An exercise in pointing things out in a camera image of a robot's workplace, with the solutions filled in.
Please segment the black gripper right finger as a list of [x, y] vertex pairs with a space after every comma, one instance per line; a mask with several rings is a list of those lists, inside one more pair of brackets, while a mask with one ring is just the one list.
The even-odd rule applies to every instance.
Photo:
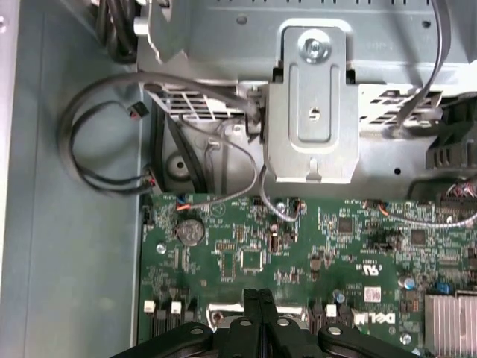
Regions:
[[411, 353], [372, 336], [364, 335], [355, 328], [343, 324], [329, 324], [316, 335], [286, 319], [279, 324], [273, 295], [269, 289], [260, 291], [262, 322], [265, 325], [273, 353], [281, 357], [368, 357], [404, 358]]

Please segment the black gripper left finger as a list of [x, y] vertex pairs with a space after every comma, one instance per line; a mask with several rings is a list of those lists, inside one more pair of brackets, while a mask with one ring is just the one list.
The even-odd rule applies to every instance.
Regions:
[[244, 315], [212, 331], [189, 322], [124, 351], [125, 357], [258, 357], [262, 311], [257, 289], [244, 290]]

